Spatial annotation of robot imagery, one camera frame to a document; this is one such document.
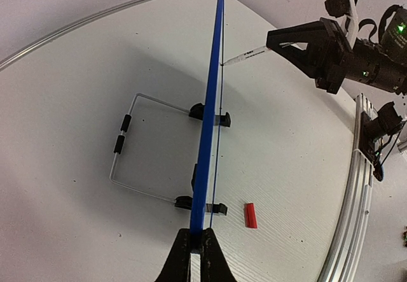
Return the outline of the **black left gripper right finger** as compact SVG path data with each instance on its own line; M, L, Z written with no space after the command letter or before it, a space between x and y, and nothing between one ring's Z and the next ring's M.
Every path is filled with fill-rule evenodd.
M212 228L207 228L202 232L200 243L200 281L237 281L228 266Z

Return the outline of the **white marker pen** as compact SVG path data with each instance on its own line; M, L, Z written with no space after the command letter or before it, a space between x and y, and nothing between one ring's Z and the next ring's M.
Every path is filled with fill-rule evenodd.
M223 62L221 65L222 66L230 66L242 61L246 61L248 59L251 59L253 57L256 57L258 55L261 55L263 53L269 52L270 49L267 46L261 46L258 48L255 48L253 50L249 50L248 52L242 53L236 57L233 57L229 60L227 60L226 62Z

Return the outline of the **red marker cap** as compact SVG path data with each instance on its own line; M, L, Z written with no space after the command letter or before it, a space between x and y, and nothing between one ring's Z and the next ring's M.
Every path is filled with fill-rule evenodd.
M258 227L256 210L253 203L244 204L244 218L247 228L256 229Z

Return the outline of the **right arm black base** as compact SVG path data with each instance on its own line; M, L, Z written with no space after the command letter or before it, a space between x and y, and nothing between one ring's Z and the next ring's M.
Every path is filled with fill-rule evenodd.
M402 131L405 121L397 114L394 101L384 104L371 118L365 111L361 113L361 135L359 149L373 164L373 176L383 181L384 171L380 159L382 150L391 142L395 134Z

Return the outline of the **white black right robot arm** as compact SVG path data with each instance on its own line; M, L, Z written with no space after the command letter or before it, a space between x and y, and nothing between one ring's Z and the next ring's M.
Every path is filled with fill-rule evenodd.
M392 5L375 25L378 42L346 40L335 20L321 18L269 31L266 47L314 79L317 88L337 94L344 79L406 94L406 9Z

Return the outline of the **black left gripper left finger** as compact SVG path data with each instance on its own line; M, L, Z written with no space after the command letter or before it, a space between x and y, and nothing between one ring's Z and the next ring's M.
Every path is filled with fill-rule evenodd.
M188 282L191 279L190 231L180 229L156 282Z

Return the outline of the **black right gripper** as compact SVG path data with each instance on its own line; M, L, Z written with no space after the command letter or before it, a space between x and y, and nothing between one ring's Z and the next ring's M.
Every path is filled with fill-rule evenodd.
M406 18L379 25L379 42L357 39L353 47L338 23L320 19L268 31L266 47L288 60L318 88L335 94L345 79L395 94L406 93Z

